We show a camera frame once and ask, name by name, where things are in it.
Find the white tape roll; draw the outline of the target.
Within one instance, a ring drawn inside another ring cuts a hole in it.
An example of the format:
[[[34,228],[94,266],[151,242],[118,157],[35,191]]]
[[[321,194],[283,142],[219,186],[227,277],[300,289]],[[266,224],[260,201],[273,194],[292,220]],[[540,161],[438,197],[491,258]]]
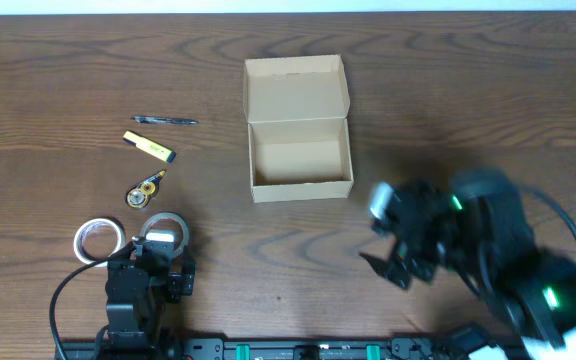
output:
[[[110,228],[115,232],[116,243],[111,255],[121,250],[126,245],[126,236],[122,225],[109,218],[94,218],[82,224],[73,238],[73,251],[76,258],[85,265],[92,264],[95,261],[101,261],[101,258],[93,257],[85,250],[85,243],[88,236],[96,229]]]

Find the yellow black correction tape dispenser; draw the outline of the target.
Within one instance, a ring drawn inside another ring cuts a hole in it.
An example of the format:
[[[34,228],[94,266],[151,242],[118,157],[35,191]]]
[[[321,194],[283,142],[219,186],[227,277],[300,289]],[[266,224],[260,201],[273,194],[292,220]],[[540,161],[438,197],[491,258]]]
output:
[[[130,188],[125,196],[126,204],[132,209],[142,209],[157,195],[165,169],[153,174]]]

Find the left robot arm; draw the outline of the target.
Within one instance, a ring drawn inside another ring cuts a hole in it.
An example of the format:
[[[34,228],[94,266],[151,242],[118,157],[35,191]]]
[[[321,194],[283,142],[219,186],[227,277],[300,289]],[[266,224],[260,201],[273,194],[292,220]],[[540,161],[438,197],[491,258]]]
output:
[[[178,248],[139,237],[107,262],[106,314],[111,354],[156,356],[179,351],[161,327],[168,304],[193,293],[196,263],[187,242]]]

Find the clear tape roll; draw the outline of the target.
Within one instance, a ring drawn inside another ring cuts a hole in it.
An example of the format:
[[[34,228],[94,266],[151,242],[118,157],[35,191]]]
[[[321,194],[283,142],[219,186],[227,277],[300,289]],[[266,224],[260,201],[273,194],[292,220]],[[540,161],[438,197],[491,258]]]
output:
[[[176,222],[181,228],[181,235],[182,238],[178,241],[177,246],[173,249],[173,258],[180,256],[183,252],[185,247],[188,245],[191,233],[190,229],[186,223],[186,221],[179,215],[172,213],[172,212],[161,212],[156,215],[150,217],[142,226],[140,237],[145,238],[145,234],[152,229],[152,227],[164,220],[170,220]],[[177,233],[176,234],[176,241],[174,243],[167,243],[169,245],[174,245],[177,242]]]

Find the yellow highlighter marker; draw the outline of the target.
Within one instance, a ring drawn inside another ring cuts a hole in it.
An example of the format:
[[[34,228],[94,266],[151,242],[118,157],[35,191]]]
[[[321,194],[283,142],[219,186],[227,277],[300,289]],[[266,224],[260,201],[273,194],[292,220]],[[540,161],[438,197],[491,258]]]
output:
[[[172,163],[176,157],[176,153],[173,150],[132,131],[126,131],[123,134],[123,140],[166,163]]]

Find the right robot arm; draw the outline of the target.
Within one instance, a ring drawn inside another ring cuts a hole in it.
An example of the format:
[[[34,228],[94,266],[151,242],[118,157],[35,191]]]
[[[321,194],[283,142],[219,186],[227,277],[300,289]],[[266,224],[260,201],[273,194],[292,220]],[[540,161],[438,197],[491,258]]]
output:
[[[446,189],[425,179],[376,184],[372,229],[395,244],[385,258],[364,258],[402,290],[431,283],[437,268],[454,272],[522,342],[576,354],[576,263],[537,245],[523,193],[549,206],[576,242],[576,224],[552,197],[482,168],[454,175]]]

